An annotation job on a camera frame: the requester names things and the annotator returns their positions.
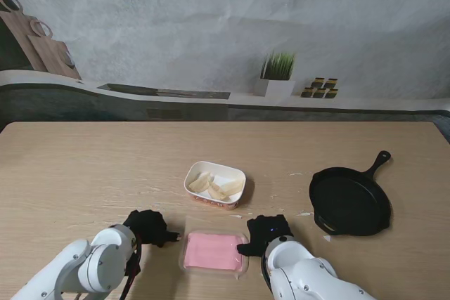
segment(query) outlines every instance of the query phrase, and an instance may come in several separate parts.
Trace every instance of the gray wall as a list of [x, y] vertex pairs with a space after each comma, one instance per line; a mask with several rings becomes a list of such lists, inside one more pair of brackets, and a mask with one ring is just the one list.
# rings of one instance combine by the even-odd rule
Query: gray wall
[[450, 0], [20, 0], [84, 79], [249, 92], [264, 54], [294, 51], [301, 89], [450, 97]]

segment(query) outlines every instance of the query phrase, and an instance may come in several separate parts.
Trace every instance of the cast iron skillet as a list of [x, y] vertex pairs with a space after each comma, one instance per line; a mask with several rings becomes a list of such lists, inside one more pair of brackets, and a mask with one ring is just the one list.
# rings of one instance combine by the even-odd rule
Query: cast iron skillet
[[309, 198], [317, 226], [329, 235], [375, 235], [388, 228], [391, 204], [373, 175], [389, 158], [380, 152], [365, 172], [329, 168], [314, 174]]

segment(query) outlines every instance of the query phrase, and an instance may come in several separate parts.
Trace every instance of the table surface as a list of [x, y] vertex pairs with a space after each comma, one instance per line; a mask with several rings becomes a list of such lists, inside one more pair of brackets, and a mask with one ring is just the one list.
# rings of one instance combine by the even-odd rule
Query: table surface
[[[313, 216], [299, 215], [312, 211], [312, 175], [327, 167], [366, 170], [381, 150], [392, 154], [375, 176], [391, 200], [392, 226], [327, 241]], [[0, 299], [71, 241], [148, 208], [162, 212], [172, 230], [183, 231], [188, 219], [189, 227], [247, 234], [248, 219], [285, 214], [306, 248], [377, 299], [445, 299], [450, 292], [450, 146], [431, 123], [14, 123], [0, 134], [0, 154]], [[188, 197], [183, 181], [200, 160], [245, 172], [237, 209]], [[187, 275], [180, 249], [145, 247], [128, 299], [272, 299], [259, 259], [250, 259], [240, 280]]]

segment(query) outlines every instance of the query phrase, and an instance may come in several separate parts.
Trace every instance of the white bowl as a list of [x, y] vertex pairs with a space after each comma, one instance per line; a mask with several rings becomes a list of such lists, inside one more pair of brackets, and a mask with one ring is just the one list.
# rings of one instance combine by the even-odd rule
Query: white bowl
[[[229, 200], [227, 200], [226, 202], [211, 198], [207, 190], [202, 191], [201, 193], [193, 193], [192, 191], [190, 191], [189, 184], [194, 182], [199, 177], [199, 175], [206, 174], [207, 172], [211, 173], [214, 176], [214, 183], [216, 183], [218, 186], [231, 181], [243, 181], [243, 189], [239, 193], [235, 193], [234, 195], [229, 196]], [[199, 202], [204, 202], [216, 207], [223, 207], [225, 209], [232, 210], [238, 206], [239, 199], [242, 197], [242, 194], [244, 192], [245, 174], [239, 169], [226, 167], [221, 164], [201, 161], [195, 163], [191, 167], [191, 170], [189, 170], [188, 175], [184, 180], [184, 188], [186, 189], [188, 194], [193, 197], [193, 199]]]

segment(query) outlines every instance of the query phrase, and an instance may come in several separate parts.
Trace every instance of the clear plastic container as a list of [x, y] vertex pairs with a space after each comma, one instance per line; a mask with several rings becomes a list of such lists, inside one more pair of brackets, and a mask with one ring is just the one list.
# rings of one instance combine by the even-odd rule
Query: clear plastic container
[[207, 274], [217, 274], [217, 275], [230, 275], [234, 276], [236, 279], [238, 279], [241, 275], [243, 275], [245, 272], [247, 272], [248, 269], [248, 257], [240, 255], [242, 265], [238, 270], [226, 270], [226, 269], [220, 269], [220, 268], [204, 268], [204, 267], [192, 267], [192, 266], [185, 266], [185, 260], [186, 260], [186, 252], [188, 250], [189, 245], [189, 235], [191, 233], [202, 233], [206, 235], [232, 235], [240, 238], [240, 241], [242, 244], [247, 244], [248, 239], [247, 237], [240, 232], [237, 231], [228, 231], [228, 230], [215, 230], [210, 228], [199, 228], [196, 230], [192, 230], [190, 232], [186, 232], [184, 234], [183, 240], [182, 240], [182, 249], [179, 257], [179, 266], [180, 268], [187, 272], [187, 273], [207, 273]]

